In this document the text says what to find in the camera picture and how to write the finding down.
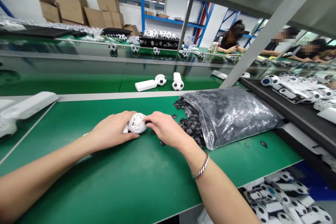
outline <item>plastic bottle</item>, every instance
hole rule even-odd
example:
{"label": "plastic bottle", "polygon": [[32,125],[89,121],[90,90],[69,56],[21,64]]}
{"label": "plastic bottle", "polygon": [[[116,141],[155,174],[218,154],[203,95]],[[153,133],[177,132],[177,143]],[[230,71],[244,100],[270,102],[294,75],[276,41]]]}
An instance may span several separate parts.
{"label": "plastic bottle", "polygon": [[190,36],[188,36],[187,40],[184,42],[183,50],[188,51],[190,45]]}
{"label": "plastic bottle", "polygon": [[194,39],[195,39],[195,37],[194,37],[194,36],[192,36],[192,37],[191,37],[191,40],[190,40],[190,44],[189,44],[189,51],[192,51],[192,50],[193,50],[193,46],[194,46]]}

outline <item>white plastic ball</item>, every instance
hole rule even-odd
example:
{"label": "white plastic ball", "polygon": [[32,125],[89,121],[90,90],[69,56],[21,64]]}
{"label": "white plastic ball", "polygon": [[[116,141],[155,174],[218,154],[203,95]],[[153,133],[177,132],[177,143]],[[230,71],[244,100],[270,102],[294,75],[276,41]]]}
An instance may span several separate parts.
{"label": "white plastic ball", "polygon": [[159,86],[163,86],[166,82],[167,82],[167,78],[162,75],[159,74],[155,77],[155,82],[159,85]]}

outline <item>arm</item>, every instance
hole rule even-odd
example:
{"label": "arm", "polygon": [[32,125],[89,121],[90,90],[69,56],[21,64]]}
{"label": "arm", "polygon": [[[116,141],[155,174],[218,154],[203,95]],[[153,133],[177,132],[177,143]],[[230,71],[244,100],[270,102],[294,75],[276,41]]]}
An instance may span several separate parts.
{"label": "arm", "polygon": [[123,130],[135,112],[101,121],[89,134],[0,178],[0,223],[13,223],[81,158],[130,139]]}
{"label": "arm", "polygon": [[[185,157],[191,173],[202,168],[206,154],[193,138],[188,136],[170,115],[154,112],[144,118],[147,126],[167,145],[179,150]],[[259,224],[247,202],[226,174],[210,159],[204,173],[196,179],[203,204],[214,223]]]}

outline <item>green workbench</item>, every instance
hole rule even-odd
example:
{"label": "green workbench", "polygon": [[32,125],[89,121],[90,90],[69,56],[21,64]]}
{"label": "green workbench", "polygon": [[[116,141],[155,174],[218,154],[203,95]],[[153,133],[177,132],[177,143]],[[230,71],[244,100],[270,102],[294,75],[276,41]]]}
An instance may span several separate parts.
{"label": "green workbench", "polygon": [[[159,110],[179,120],[185,115],[173,106],[177,99],[57,102],[0,165],[0,176],[74,141],[110,114]],[[272,131],[208,152],[237,187],[301,161]],[[155,223],[201,202],[183,156],[147,129],[79,161],[18,223]]]}

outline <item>white spherical cage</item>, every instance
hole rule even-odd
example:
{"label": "white spherical cage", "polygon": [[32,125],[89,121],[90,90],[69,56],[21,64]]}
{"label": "white spherical cage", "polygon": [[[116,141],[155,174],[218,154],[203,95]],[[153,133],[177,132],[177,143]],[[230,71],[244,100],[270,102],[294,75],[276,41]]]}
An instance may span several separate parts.
{"label": "white spherical cage", "polygon": [[163,74],[159,74],[159,75],[155,76],[155,82],[159,86],[163,86],[167,82],[167,78]]}
{"label": "white spherical cage", "polygon": [[131,119],[128,121],[129,131],[140,134],[147,129],[147,125],[142,120],[145,118],[145,115],[142,113],[135,113]]}
{"label": "white spherical cage", "polygon": [[171,86],[175,91],[181,91],[184,88],[184,83],[181,80],[175,80]]}

